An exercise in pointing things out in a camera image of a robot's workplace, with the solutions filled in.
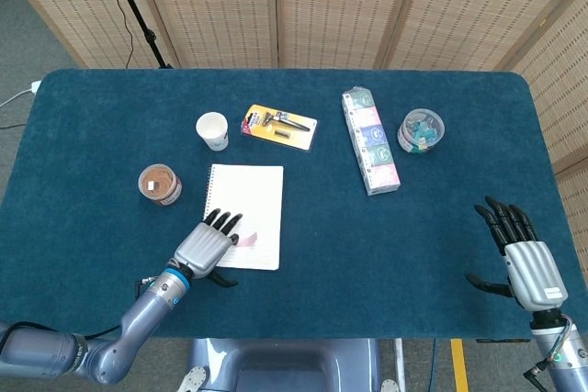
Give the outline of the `bamboo folding screen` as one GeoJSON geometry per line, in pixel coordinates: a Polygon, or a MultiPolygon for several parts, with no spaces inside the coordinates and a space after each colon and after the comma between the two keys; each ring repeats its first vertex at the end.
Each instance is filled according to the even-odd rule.
{"type": "Polygon", "coordinates": [[[177,67],[512,71],[564,206],[588,208],[588,0],[135,0],[177,67]]]}

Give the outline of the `colourful tissue pack strip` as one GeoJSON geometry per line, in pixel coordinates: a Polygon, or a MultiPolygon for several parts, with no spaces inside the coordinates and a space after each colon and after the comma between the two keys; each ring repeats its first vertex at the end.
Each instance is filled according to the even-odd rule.
{"type": "Polygon", "coordinates": [[[401,180],[371,91],[355,86],[343,92],[342,108],[367,194],[398,190],[401,180]]]}

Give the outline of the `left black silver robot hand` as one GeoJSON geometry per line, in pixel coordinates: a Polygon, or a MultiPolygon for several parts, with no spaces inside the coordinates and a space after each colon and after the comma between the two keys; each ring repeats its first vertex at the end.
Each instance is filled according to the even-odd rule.
{"type": "Polygon", "coordinates": [[[168,266],[176,269],[187,280],[209,279],[223,288],[237,286],[236,281],[221,276],[216,267],[226,252],[239,240],[232,233],[243,215],[222,213],[215,208],[187,235],[175,250],[168,266]]]}

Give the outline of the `white spiral notebook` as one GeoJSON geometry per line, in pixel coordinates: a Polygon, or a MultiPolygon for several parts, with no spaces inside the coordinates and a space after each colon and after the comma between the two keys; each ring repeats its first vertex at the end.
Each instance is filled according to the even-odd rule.
{"type": "Polygon", "coordinates": [[[254,246],[233,245],[221,258],[224,268],[276,271],[280,260],[280,229],[284,168],[213,164],[204,214],[219,208],[242,219],[232,230],[240,237],[257,232],[254,246]]]}

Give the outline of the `yellow razor blister pack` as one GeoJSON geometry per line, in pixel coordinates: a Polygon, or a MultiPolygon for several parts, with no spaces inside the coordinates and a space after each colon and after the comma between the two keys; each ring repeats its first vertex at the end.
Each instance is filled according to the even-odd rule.
{"type": "Polygon", "coordinates": [[[318,120],[258,104],[251,105],[241,122],[241,133],[302,151],[311,148],[318,120]]]}

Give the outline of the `white table leg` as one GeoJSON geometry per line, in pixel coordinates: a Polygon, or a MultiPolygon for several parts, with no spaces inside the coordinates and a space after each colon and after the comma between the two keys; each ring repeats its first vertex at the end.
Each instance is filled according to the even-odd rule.
{"type": "Polygon", "coordinates": [[[396,382],[399,392],[406,392],[405,367],[404,367],[404,353],[402,338],[394,340],[394,356],[395,356],[395,371],[396,382]]]}

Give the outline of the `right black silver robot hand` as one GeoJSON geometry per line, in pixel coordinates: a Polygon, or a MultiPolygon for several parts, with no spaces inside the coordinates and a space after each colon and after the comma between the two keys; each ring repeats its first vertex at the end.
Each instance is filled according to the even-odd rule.
{"type": "Polygon", "coordinates": [[[561,308],[569,293],[548,247],[538,238],[529,216],[516,205],[507,205],[491,196],[476,205],[484,219],[507,272],[507,282],[484,281],[466,274],[468,282],[482,292],[515,299],[528,312],[561,308]]]}

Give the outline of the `blue table mat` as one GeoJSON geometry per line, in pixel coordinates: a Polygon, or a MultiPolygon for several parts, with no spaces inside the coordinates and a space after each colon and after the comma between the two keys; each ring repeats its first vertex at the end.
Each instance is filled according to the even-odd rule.
{"type": "Polygon", "coordinates": [[[30,111],[0,205],[0,321],[65,332],[117,324],[134,284],[163,271],[202,220],[214,163],[284,168],[276,271],[227,269],[232,288],[197,281],[159,327],[167,337],[522,338],[530,315],[483,293],[503,260],[474,207],[522,208],[569,291],[565,312],[588,331],[588,289],[535,106],[515,73],[350,70],[59,70],[30,111]],[[369,196],[342,108],[371,91],[398,190],[369,196]],[[302,151],[241,133],[258,104],[318,120],[302,151]],[[445,134],[408,153],[397,132],[416,108],[445,134]],[[219,112],[228,147],[212,151],[198,118],[219,112]],[[149,165],[181,179],[161,207],[138,188],[149,165]]]}

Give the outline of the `white paper cup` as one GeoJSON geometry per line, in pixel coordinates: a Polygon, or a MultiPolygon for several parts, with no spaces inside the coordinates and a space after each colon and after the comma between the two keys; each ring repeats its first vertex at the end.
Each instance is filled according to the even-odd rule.
{"type": "Polygon", "coordinates": [[[223,114],[208,112],[201,115],[195,129],[212,151],[223,151],[228,147],[228,121],[223,114]]]}

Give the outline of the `clear tub of rubber bands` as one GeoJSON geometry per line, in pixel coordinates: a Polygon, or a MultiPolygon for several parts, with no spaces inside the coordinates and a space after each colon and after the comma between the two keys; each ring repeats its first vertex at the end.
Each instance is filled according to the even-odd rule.
{"type": "Polygon", "coordinates": [[[156,163],[149,165],[140,173],[138,188],[145,198],[165,207],[177,201],[183,185],[180,177],[169,166],[156,163]]]}

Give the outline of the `black tripod stand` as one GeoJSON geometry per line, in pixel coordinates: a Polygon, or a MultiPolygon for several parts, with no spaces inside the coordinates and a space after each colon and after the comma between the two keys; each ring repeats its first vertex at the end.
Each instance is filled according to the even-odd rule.
{"type": "Polygon", "coordinates": [[[157,44],[156,44],[156,35],[153,30],[148,28],[135,0],[126,0],[126,1],[130,7],[132,14],[135,16],[135,18],[141,28],[141,31],[143,33],[143,36],[144,36],[148,46],[152,50],[152,53],[153,53],[158,65],[159,65],[159,68],[160,69],[172,69],[173,66],[164,60],[162,53],[159,51],[159,48],[157,47],[157,44]]]}

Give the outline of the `blue-grey robot torso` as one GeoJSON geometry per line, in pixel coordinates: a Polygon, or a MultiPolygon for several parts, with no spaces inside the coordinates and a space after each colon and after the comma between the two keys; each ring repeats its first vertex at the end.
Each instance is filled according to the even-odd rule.
{"type": "Polygon", "coordinates": [[[220,339],[191,342],[202,392],[379,392],[374,339],[220,339]]]}

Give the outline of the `clear tub of binder clips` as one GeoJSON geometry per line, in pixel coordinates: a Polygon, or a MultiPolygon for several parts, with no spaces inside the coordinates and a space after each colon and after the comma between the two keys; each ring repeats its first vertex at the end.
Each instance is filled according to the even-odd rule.
{"type": "Polygon", "coordinates": [[[408,153],[426,153],[441,141],[445,134],[443,119],[433,110],[416,108],[402,121],[397,141],[408,153]]]}

